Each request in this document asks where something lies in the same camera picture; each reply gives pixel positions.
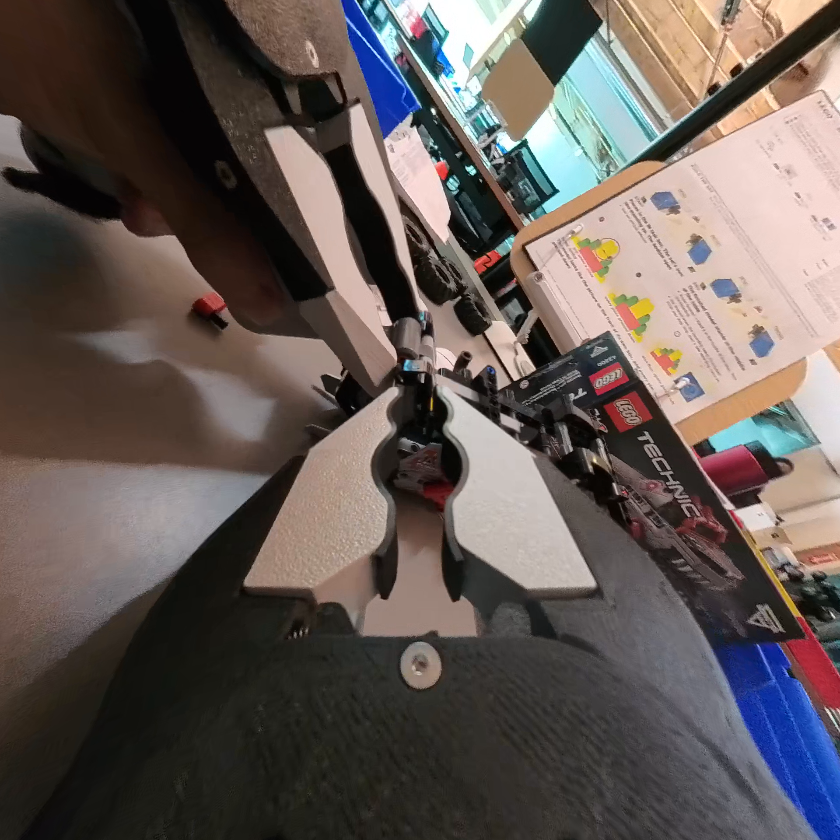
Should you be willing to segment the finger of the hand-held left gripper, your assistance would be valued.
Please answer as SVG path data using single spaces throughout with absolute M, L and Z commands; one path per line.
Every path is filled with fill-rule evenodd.
M 359 101 L 318 123 L 318 149 L 338 186 L 367 276 L 392 322 L 421 318 L 417 290 L 392 172 Z
M 396 352 L 351 246 L 337 183 L 327 162 L 294 127 L 268 129 L 266 138 L 327 285 L 322 294 L 300 302 L 299 312 L 361 388 L 377 396 L 389 387 Z

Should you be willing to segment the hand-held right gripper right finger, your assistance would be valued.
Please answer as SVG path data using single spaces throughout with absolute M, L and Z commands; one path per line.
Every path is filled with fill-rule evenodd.
M 446 385 L 444 440 L 459 477 L 444 509 L 442 562 L 452 600 L 556 601 L 597 591 L 531 451 Z

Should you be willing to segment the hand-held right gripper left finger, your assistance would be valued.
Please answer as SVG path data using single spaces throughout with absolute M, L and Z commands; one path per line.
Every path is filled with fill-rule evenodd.
M 375 560 L 395 535 L 390 495 L 374 462 L 396 430 L 392 386 L 304 458 L 244 580 L 251 595 L 372 601 Z

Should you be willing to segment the black grey toy truck chassis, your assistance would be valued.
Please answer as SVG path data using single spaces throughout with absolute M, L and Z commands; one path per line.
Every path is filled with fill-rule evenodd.
M 423 312 L 418 320 L 398 321 L 385 329 L 385 335 L 396 351 L 394 384 L 400 385 L 397 366 L 402 360 L 428 357 L 434 363 L 434 324 L 428 312 Z M 469 352 L 463 352 L 453 374 L 436 372 L 435 387 L 443 387 L 447 394 L 457 397 L 531 454 L 547 459 L 620 527 L 632 531 L 628 492 L 619 485 L 603 426 L 593 414 L 576 407 L 567 396 L 547 408 L 516 403 L 501 393 L 493 366 L 471 374 L 470 360 Z M 385 468 L 385 483 L 389 488 L 426 499 L 444 512 L 465 470 L 456 445 L 445 441 L 445 424 L 451 411 L 436 396 L 434 388 L 434 410 L 426 421 L 414 419 L 412 404 L 406 412 L 406 418 L 397 423 L 392 464 Z

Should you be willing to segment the grey desk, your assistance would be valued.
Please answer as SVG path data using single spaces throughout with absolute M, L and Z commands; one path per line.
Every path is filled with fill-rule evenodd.
M 297 453 L 340 363 L 196 320 L 142 239 L 2 182 L 1 834 L 18 838 L 154 599 Z

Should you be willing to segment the person's left hand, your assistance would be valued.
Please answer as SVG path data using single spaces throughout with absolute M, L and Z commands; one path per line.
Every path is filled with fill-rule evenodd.
M 174 236 L 235 320 L 256 333 L 314 339 L 265 251 L 191 173 L 147 98 L 132 28 L 113 2 L 1 3 L 2 115 L 32 151 L 66 156 L 81 177 L 42 155 L 36 171 L 4 168 L 20 192 L 134 235 Z

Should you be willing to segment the white paper leaflet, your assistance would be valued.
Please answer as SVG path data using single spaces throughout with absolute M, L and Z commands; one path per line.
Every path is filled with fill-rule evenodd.
M 392 173 L 416 215 L 437 241 L 448 243 L 451 211 L 447 193 L 420 133 L 409 118 L 385 138 L 385 152 Z

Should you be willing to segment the black toy tire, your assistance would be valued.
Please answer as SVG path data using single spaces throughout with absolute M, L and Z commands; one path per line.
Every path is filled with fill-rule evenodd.
M 494 320 L 483 300 L 471 293 L 455 301 L 453 312 L 458 322 L 473 337 L 486 333 Z
M 424 299 L 437 307 L 463 297 L 467 285 L 455 264 L 433 253 L 421 255 L 414 267 L 418 289 Z
M 402 211 L 402 223 L 413 270 L 417 273 L 433 253 L 433 243 L 423 225 L 409 211 Z

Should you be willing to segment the blue divided storage bin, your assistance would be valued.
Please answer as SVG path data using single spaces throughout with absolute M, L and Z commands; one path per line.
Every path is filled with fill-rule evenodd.
M 421 105 L 361 6 L 356 1 L 342 1 L 341 4 L 353 52 L 371 94 L 382 137 L 386 139 Z

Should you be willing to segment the black toy set box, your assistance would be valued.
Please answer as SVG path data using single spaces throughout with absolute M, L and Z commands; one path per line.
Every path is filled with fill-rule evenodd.
M 567 397 L 600 423 L 635 540 L 709 638 L 803 639 L 793 606 L 609 332 L 514 381 L 505 396 L 535 410 Z

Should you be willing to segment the white board stand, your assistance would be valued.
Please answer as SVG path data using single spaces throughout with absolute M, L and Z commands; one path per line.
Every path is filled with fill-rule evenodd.
M 485 337 L 512 380 L 549 363 L 555 348 L 529 297 L 504 259 L 488 270 L 482 281 L 497 310 Z

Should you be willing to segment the maroon tumbler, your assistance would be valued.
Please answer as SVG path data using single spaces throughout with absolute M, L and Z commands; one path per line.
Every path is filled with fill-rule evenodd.
M 699 457 L 699 463 L 712 483 L 731 501 L 740 496 L 758 495 L 769 483 L 795 470 L 788 458 L 772 455 L 758 441 L 708 453 Z

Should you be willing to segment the small blue storage bin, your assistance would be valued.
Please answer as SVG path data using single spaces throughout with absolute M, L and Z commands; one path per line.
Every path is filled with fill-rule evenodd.
M 782 646 L 728 644 L 715 654 L 774 777 L 817 837 L 838 839 L 838 753 Z

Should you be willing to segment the black pole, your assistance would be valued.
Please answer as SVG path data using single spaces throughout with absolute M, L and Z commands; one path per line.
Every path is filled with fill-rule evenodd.
M 625 168 L 644 162 L 667 162 L 814 49 L 824 45 L 838 30 L 839 2 L 831 1 L 661 134 Z

